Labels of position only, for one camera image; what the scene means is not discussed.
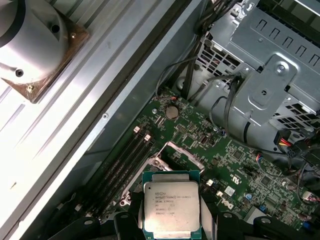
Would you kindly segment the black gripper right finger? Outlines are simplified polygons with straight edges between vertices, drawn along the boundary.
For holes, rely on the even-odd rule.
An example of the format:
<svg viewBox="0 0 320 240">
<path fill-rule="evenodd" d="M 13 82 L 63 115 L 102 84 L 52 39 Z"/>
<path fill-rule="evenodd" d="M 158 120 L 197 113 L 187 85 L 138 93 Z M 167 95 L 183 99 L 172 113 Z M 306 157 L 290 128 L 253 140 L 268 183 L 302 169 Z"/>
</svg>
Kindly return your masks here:
<svg viewBox="0 0 320 240">
<path fill-rule="evenodd" d="M 310 235 L 297 231 L 278 219 L 260 216 L 249 224 L 235 214 L 220 211 L 209 197 L 200 198 L 201 224 L 208 240 L 318 240 L 320 232 Z"/>
</svg>

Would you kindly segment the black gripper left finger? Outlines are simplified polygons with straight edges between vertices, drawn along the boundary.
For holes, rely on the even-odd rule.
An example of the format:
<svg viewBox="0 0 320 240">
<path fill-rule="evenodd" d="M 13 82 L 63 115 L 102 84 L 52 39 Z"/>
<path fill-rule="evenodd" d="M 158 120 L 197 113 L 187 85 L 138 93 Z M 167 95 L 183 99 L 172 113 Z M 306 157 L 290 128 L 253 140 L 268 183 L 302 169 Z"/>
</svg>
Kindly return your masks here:
<svg viewBox="0 0 320 240">
<path fill-rule="evenodd" d="M 116 212 L 105 223 L 95 217 L 81 217 L 55 235 L 51 240 L 144 240 L 138 216 L 142 209 L 143 192 L 134 192 L 128 211 Z"/>
</svg>

